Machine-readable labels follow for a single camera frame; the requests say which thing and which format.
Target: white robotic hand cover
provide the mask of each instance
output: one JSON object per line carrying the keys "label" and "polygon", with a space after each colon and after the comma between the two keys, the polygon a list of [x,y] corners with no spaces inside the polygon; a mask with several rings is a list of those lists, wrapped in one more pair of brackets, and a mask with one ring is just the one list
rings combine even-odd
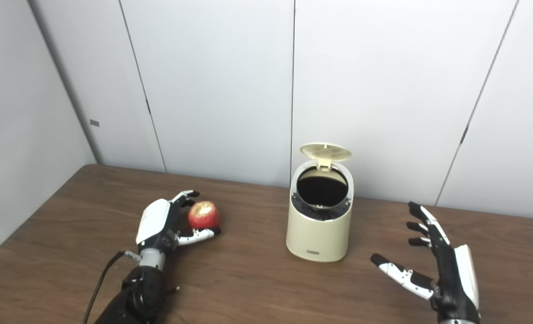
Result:
{"label": "white robotic hand cover", "polygon": [[479,309],[479,285],[477,283],[477,276],[474,272],[473,258],[470,254],[470,248],[464,244],[454,249],[456,256],[456,265],[458,266],[458,274],[461,277],[462,289],[466,295],[472,300],[474,306]]}
{"label": "white robotic hand cover", "polygon": [[136,234],[136,244],[158,234],[164,228],[169,210],[170,202],[166,199],[158,199],[145,208]]}

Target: trash can lid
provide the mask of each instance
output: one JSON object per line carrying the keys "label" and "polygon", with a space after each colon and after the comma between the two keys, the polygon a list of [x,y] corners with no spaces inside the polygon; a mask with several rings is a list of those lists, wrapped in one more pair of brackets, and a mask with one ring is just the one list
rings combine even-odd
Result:
{"label": "trash can lid", "polygon": [[301,152],[313,160],[344,161],[351,152],[341,146],[329,143],[309,143],[301,147]]}

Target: robot finger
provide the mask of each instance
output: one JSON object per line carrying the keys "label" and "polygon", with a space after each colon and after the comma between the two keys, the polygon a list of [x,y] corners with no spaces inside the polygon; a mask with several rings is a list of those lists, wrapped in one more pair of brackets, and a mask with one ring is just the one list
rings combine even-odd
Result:
{"label": "robot finger", "polygon": [[411,246],[425,246],[431,248],[431,240],[429,238],[409,238]]}
{"label": "robot finger", "polygon": [[431,241],[433,241],[433,244],[444,242],[445,244],[450,245],[450,241],[448,240],[445,231],[442,229],[441,224],[439,224],[439,221],[425,207],[411,201],[409,202],[409,211],[411,215],[423,221],[429,230],[429,237],[431,238]]}
{"label": "robot finger", "polygon": [[181,191],[178,195],[174,196],[173,199],[170,199],[170,203],[180,203],[180,205],[182,205],[183,201],[188,197],[198,197],[199,195],[200,193],[194,190]]}
{"label": "robot finger", "polygon": [[182,191],[183,193],[186,193],[187,197],[198,197],[200,196],[200,193],[196,190],[188,190],[188,191]]}
{"label": "robot finger", "polygon": [[429,213],[424,207],[422,207],[418,203],[410,201],[408,203],[408,206],[409,213],[411,213],[411,215],[415,216],[417,219],[421,220],[425,225],[427,224],[429,218],[434,218],[431,213]]}
{"label": "robot finger", "polygon": [[371,256],[371,262],[408,291],[424,299],[432,297],[434,293],[432,278],[413,270],[406,270],[404,266],[390,262],[378,253]]}
{"label": "robot finger", "polygon": [[437,220],[429,220],[427,228],[429,229],[431,243],[434,246],[450,246],[450,241],[448,240],[445,231],[441,228],[441,224],[439,224]]}
{"label": "robot finger", "polygon": [[220,227],[211,227],[211,228],[204,228],[204,229],[195,229],[193,230],[192,236],[178,236],[178,245],[188,245],[188,244],[194,244],[196,242],[201,242],[204,240],[208,240],[210,238],[213,238],[217,236],[218,234],[221,234],[221,228]]}
{"label": "robot finger", "polygon": [[196,201],[190,199],[190,198],[185,198],[185,201],[183,201],[181,207],[192,207],[194,204],[196,203]]}
{"label": "robot finger", "polygon": [[407,228],[416,232],[422,233],[424,236],[429,237],[429,228],[423,224],[414,223],[412,221],[407,222]]}

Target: black cable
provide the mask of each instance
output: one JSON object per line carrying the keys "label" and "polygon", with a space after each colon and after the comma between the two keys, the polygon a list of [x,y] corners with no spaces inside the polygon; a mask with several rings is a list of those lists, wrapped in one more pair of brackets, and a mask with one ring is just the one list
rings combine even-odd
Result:
{"label": "black cable", "polygon": [[90,301],[88,302],[87,311],[85,313],[85,317],[83,318],[82,324],[86,324],[88,321],[88,316],[90,315],[90,310],[92,308],[92,304],[94,304],[94,300],[96,299],[96,295],[98,295],[98,291],[100,289],[100,285],[102,285],[102,281],[104,280],[104,277],[106,276],[106,273],[108,269],[117,262],[118,259],[121,258],[121,256],[124,256],[124,251],[119,251],[117,254],[113,256],[108,263],[106,263],[106,267],[104,267],[104,270],[102,271],[102,274],[100,275],[100,278],[98,279],[98,283],[96,283],[96,287],[94,288],[94,293],[92,293],[92,297]]}

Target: door hinge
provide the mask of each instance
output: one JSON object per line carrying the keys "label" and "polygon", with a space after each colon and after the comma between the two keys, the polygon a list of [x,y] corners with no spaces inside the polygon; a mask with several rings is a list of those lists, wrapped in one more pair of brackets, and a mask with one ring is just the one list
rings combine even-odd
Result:
{"label": "door hinge", "polygon": [[469,125],[466,125],[465,132],[462,133],[461,142],[459,144],[462,144],[462,142],[465,141],[466,132],[469,131]]}

